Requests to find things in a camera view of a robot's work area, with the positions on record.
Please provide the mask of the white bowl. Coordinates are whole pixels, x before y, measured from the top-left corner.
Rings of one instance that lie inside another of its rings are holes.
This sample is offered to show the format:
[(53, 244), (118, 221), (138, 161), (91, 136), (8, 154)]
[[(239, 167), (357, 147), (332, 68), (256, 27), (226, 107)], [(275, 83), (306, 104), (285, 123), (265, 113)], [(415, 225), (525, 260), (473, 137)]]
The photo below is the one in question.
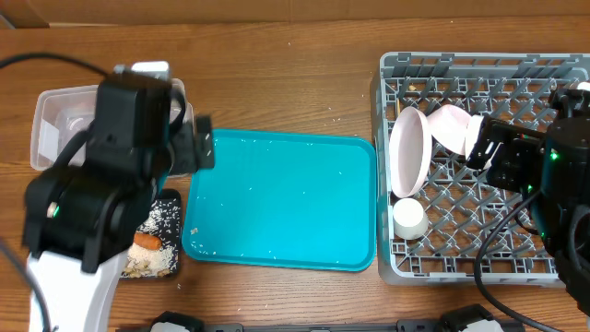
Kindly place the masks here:
[(481, 115), (473, 115), (466, 128), (465, 137), (465, 156), (468, 159), (475, 144), (478, 141), (479, 131), (483, 123), (484, 117)]

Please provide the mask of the orange carrot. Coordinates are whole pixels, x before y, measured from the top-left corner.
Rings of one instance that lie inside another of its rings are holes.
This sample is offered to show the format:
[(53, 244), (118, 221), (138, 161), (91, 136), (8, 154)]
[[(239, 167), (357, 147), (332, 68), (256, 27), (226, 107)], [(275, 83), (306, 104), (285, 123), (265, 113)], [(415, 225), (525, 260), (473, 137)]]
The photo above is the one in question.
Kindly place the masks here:
[(158, 251), (162, 246), (162, 240), (154, 235), (136, 232), (134, 236), (134, 244), (150, 251)]

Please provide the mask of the white plate with peanuts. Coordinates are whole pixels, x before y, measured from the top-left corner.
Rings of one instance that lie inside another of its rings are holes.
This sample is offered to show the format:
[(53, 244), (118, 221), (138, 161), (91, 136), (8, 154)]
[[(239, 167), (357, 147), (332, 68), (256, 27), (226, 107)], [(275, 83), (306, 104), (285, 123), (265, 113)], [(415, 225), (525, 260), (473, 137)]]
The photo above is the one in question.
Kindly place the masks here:
[(389, 139), (391, 189), (395, 196), (413, 196), (426, 181), (432, 135), (423, 112), (406, 107), (395, 120)]

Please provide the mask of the white cup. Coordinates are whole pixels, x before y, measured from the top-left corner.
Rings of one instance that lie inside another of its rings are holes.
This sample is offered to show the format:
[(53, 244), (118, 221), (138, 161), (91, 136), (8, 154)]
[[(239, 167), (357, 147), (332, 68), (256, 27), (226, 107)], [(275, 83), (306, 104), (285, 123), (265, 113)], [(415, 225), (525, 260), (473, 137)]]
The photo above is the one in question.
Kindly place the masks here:
[(413, 198), (403, 198), (394, 204), (393, 220), (395, 235), (404, 240), (418, 239), (426, 233), (429, 225), (423, 206)]

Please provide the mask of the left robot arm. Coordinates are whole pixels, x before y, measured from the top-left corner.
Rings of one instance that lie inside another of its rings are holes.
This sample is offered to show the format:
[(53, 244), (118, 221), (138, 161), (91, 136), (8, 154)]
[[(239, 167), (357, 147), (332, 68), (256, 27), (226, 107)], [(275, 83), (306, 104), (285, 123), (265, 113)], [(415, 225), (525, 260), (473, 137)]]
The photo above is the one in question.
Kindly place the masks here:
[(91, 123), (29, 183), (30, 330), (105, 330), (136, 231), (166, 180), (214, 166), (210, 118), (186, 122), (173, 104), (185, 98), (168, 80), (109, 74)]

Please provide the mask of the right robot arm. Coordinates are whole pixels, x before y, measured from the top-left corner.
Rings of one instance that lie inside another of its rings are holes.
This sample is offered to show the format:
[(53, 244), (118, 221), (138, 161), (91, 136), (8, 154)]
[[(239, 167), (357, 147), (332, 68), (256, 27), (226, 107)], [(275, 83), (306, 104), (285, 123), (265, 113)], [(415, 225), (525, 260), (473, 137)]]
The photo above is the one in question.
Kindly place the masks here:
[(589, 85), (555, 89), (556, 117), (543, 132), (489, 116), (478, 127), (467, 167), (489, 185), (521, 194), (559, 279), (589, 312)]

